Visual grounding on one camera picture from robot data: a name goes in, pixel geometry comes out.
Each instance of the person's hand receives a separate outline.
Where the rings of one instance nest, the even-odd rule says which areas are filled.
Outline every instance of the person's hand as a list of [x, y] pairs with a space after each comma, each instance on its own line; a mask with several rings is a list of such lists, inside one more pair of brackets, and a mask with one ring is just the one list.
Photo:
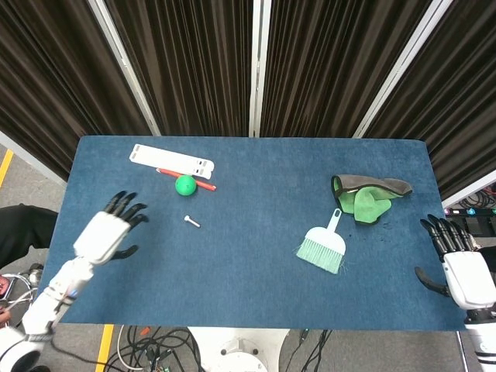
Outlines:
[[0, 308], [0, 328], [5, 327], [5, 324], [10, 320], [10, 312], [4, 312]]

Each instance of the white screw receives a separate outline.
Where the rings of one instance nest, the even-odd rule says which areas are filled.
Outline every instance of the white screw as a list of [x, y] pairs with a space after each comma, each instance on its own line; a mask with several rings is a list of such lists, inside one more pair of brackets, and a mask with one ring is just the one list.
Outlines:
[[186, 216], [184, 217], [184, 220], [185, 220], [186, 222], [191, 223], [193, 226], [196, 226], [196, 227], [198, 227], [198, 228], [200, 227], [200, 224], [199, 224], [198, 222], [196, 222], [196, 221], [193, 221], [193, 220], [190, 218], [190, 216], [189, 216], [189, 215], [186, 215]]

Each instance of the white brush handle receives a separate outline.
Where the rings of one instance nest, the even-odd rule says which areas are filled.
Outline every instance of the white brush handle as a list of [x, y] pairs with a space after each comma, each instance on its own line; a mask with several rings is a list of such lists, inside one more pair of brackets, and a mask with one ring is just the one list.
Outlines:
[[332, 213], [332, 218], [331, 221], [329, 222], [329, 225], [327, 226], [327, 229], [330, 232], [335, 232], [336, 227], [338, 226], [339, 219], [341, 218], [341, 209], [336, 208], [334, 209], [334, 212]]

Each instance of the blue table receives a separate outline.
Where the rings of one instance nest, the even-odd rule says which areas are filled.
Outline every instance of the blue table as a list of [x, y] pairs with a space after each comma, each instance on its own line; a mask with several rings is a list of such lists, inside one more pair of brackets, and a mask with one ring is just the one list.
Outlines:
[[[216, 192], [178, 195], [174, 179], [129, 161], [135, 143], [215, 162]], [[395, 199], [375, 226], [343, 215], [344, 267], [327, 273], [299, 260], [307, 230], [326, 226], [334, 174], [399, 178], [413, 194]], [[95, 270], [65, 322], [312, 329], [463, 328], [463, 312], [427, 291], [414, 266], [443, 272], [419, 224], [443, 210], [425, 144], [396, 139], [249, 139], [89, 136], [67, 184], [42, 287], [91, 217], [121, 190], [149, 205], [148, 224], [126, 238], [127, 260]], [[185, 215], [201, 228], [184, 222]]]

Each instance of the yellow tape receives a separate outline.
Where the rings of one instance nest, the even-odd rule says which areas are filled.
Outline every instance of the yellow tape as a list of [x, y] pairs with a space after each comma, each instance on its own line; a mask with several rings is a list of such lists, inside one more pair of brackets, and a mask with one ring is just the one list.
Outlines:
[[7, 174], [7, 170], [9, 169], [10, 162], [14, 153], [12, 150], [7, 150], [5, 156], [3, 157], [2, 165], [0, 165], [0, 187], [3, 184], [3, 180], [5, 179], [5, 175]]
[[[100, 352], [98, 353], [98, 362], [107, 363], [109, 360], [110, 344], [112, 343], [112, 333], [114, 332], [113, 324], [105, 324], [103, 327], [102, 342], [100, 343]], [[105, 366], [97, 364], [95, 372], [103, 372]]]

